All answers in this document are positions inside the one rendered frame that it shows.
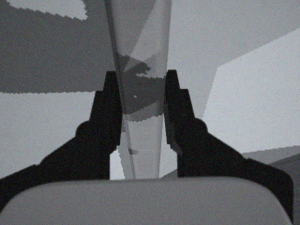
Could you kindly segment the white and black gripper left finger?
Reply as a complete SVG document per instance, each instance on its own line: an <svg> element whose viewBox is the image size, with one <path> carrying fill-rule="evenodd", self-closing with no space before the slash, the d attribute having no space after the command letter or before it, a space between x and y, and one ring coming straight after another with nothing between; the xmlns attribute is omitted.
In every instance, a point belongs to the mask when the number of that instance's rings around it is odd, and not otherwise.
<svg viewBox="0 0 300 225"><path fill-rule="evenodd" d="M100 105L100 106L99 106ZM96 91L90 118L75 137L36 165L0 179L0 214L17 194L52 182L110 180L110 154L120 145L122 105L115 71L107 71L102 91Z"/></svg>

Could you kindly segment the dark grey rod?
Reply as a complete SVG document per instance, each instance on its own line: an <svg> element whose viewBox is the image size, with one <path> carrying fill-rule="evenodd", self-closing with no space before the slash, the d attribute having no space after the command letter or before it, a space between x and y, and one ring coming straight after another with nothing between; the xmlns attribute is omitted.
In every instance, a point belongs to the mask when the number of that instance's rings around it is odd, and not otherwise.
<svg viewBox="0 0 300 225"><path fill-rule="evenodd" d="M158 178L172 0L105 0L133 179Z"/></svg>

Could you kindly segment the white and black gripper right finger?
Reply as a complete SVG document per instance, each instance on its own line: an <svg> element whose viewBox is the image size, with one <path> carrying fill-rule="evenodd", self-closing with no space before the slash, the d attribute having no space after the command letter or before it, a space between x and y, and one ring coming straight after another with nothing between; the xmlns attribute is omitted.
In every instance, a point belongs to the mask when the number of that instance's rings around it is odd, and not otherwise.
<svg viewBox="0 0 300 225"><path fill-rule="evenodd" d="M276 195L293 225L291 177L280 169L244 158L210 134L204 121L195 118L188 89L180 89L176 69L168 69L166 75L164 121L167 144L177 153L177 178L230 176L260 184Z"/></svg>

